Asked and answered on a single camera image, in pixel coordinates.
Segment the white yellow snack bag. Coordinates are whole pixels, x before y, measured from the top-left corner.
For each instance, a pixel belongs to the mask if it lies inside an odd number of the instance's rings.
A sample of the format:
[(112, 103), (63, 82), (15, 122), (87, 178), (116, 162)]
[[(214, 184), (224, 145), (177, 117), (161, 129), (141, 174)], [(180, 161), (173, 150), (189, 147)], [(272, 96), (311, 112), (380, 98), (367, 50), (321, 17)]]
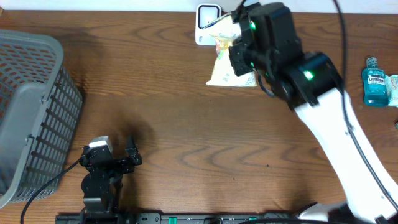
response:
[(225, 14), (213, 21), (210, 26), (204, 28), (204, 32), (215, 39), (217, 53), (211, 78), (206, 84), (209, 86), (227, 87), (257, 86), (253, 70), (237, 76), (231, 65), (229, 47), (232, 47), (233, 41), (241, 36), (241, 28), (238, 23), (233, 23), (231, 14)]

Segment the teal mouthwash bottle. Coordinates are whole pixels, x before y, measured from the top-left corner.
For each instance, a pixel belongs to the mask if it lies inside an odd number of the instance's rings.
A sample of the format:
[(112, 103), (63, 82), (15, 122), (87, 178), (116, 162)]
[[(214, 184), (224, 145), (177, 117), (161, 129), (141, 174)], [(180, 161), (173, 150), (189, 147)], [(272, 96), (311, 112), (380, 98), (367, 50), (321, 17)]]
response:
[(378, 66), (376, 57), (366, 59), (366, 67), (361, 73), (364, 86), (364, 103), (373, 107), (385, 107), (388, 105), (386, 90), (386, 74)]

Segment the mint green wipes pack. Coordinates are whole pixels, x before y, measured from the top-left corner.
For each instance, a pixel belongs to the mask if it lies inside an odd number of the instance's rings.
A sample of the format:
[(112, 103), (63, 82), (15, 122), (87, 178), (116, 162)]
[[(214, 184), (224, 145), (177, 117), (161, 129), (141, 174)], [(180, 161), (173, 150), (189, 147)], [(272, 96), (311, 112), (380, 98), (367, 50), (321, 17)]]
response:
[(388, 97), (388, 105), (398, 107), (398, 75), (386, 77), (386, 90)]

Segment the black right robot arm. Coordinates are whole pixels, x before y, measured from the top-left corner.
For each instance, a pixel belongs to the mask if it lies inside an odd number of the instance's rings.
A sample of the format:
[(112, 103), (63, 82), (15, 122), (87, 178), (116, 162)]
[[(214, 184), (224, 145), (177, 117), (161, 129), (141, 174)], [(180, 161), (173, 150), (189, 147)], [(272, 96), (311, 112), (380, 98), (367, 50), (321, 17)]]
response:
[(345, 71), (321, 52), (304, 52), (292, 13), (281, 2), (241, 3), (231, 14), (239, 27), (229, 48), (236, 75), (257, 73), (261, 89), (284, 100), (311, 130), (336, 172), (346, 200), (314, 203), (297, 223), (396, 223), (397, 184), (356, 118)]

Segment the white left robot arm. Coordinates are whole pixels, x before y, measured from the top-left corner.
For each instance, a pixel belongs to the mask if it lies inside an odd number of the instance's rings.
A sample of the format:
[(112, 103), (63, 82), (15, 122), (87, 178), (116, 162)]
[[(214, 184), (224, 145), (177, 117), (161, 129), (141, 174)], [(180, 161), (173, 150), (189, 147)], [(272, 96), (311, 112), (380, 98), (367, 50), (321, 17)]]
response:
[(119, 209), (123, 175), (133, 173), (142, 164), (134, 138), (129, 136), (126, 155), (115, 159), (108, 136), (91, 140), (83, 148), (80, 165), (88, 174), (81, 183), (85, 207), (79, 214), (80, 223), (135, 223), (136, 218)]

